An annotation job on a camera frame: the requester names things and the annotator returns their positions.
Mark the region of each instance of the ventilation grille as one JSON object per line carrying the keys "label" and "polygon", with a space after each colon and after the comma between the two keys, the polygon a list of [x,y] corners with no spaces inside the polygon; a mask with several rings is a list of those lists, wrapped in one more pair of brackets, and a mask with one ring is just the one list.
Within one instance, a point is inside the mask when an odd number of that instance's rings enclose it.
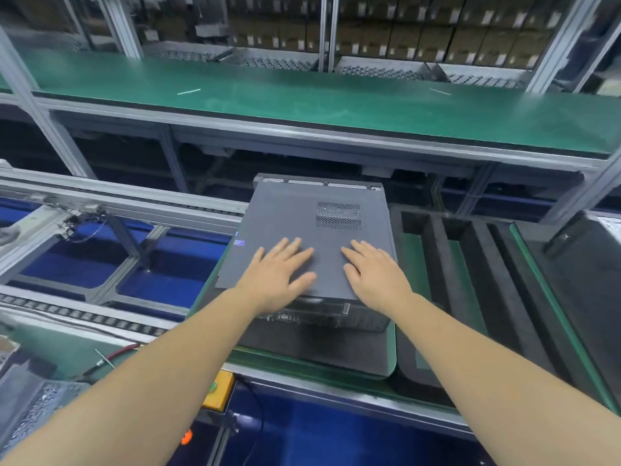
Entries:
{"label": "ventilation grille", "polygon": [[319,201],[315,225],[338,230],[361,230],[360,206],[358,204]]}

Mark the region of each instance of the black cable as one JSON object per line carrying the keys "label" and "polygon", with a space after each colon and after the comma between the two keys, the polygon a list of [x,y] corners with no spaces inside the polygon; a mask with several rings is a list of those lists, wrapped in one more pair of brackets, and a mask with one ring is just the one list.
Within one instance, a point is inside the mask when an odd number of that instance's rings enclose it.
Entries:
{"label": "black cable", "polygon": [[263,426],[265,424],[265,410],[263,409],[263,403],[261,402],[261,399],[259,398],[259,395],[255,392],[255,390],[252,387],[252,385],[250,384],[250,382],[246,381],[240,375],[237,375],[237,380],[241,384],[246,386],[248,391],[250,391],[252,393],[252,395],[255,397],[257,405],[259,406],[259,409],[261,410],[261,429],[259,430],[259,435],[257,435],[257,437],[255,439],[255,443],[252,445],[252,448],[250,449],[250,452],[248,453],[248,456],[246,456],[246,459],[242,463],[242,466],[246,466],[246,464],[250,460],[252,454],[255,452],[256,446],[259,445],[259,440],[263,438]]}
{"label": "black cable", "polygon": [[97,327],[85,326],[82,324],[77,324],[75,322],[64,321],[62,319],[58,319],[57,317],[52,317],[49,314],[42,313],[40,311],[35,311],[33,309],[28,309],[26,307],[15,306],[15,310],[20,311],[20,312],[35,314],[36,316],[41,316],[41,317],[44,317],[45,319],[50,319],[51,321],[59,322],[60,324],[65,324],[67,326],[79,327],[80,329],[91,330],[92,332],[99,332],[100,334],[108,335],[108,336],[115,337],[115,338],[120,338],[121,340],[126,340],[134,344],[144,343],[139,340],[134,340],[133,338],[127,338],[122,335],[117,335],[114,332],[108,332],[107,330],[98,329]]}

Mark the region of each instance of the forearm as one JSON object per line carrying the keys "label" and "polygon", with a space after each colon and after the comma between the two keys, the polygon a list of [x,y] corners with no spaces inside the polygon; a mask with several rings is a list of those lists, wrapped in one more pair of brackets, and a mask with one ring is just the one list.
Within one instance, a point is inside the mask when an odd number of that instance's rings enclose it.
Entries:
{"label": "forearm", "polygon": [[498,464],[621,462],[621,421],[594,400],[417,294],[391,316]]}
{"label": "forearm", "polygon": [[244,295],[224,292],[60,411],[3,466],[166,464],[253,316]]}

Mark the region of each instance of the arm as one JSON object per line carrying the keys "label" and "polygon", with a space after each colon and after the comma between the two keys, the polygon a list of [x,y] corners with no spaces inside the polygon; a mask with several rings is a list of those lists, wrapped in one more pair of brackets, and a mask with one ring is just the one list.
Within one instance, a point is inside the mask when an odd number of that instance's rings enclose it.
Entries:
{"label": "arm", "polygon": [[233,289],[97,382],[25,439],[2,466],[163,465],[252,319],[298,297],[316,279],[291,274],[312,255],[300,240],[259,249]]}
{"label": "arm", "polygon": [[621,464],[621,419],[520,355],[414,294],[383,250],[343,248],[354,292],[425,357],[499,465]]}

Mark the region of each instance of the hand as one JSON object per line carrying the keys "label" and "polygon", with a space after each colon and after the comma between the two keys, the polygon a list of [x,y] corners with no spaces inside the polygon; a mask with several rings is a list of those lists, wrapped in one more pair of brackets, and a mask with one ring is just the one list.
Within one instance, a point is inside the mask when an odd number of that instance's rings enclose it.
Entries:
{"label": "hand", "polygon": [[371,309],[391,317],[392,309],[412,296],[410,283],[399,265],[384,250],[352,240],[352,249],[341,247],[351,263],[343,269],[356,296]]}
{"label": "hand", "polygon": [[274,313],[289,304],[296,297],[312,286],[317,279],[315,273],[309,272],[297,280],[289,282],[291,275],[307,261],[313,249],[298,252],[302,239],[299,237],[289,245],[283,239],[267,255],[263,247],[256,251],[244,275],[235,286],[256,305],[256,314]]}

